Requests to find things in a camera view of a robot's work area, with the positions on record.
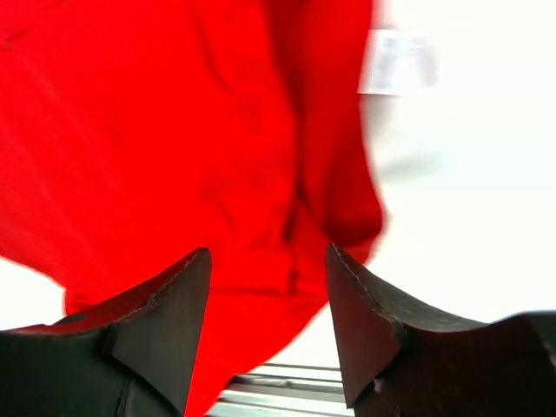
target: white background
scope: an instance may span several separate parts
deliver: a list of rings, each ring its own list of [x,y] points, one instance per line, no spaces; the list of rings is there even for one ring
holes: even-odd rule
[[[389,220],[369,267],[456,314],[556,308],[556,29],[549,2],[394,0],[397,26],[435,45],[439,82],[390,101],[369,161]],[[0,260],[0,328],[62,316],[62,291]],[[325,308],[274,361],[338,365]]]

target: white tag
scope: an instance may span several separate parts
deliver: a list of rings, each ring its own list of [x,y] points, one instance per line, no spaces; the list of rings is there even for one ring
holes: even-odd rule
[[[371,32],[361,94],[401,96],[434,85],[434,54],[423,37],[402,30]]]

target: red skirt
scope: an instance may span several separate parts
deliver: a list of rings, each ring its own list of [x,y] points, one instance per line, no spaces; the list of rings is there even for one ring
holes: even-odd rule
[[[365,261],[381,230],[357,94],[371,6],[4,2],[0,255],[72,314],[209,248],[188,416],[326,303],[330,242]]]

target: metal rail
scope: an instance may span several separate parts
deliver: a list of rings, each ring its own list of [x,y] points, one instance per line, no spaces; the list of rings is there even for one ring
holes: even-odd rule
[[[208,417],[353,417],[337,368],[266,364],[235,377]]]

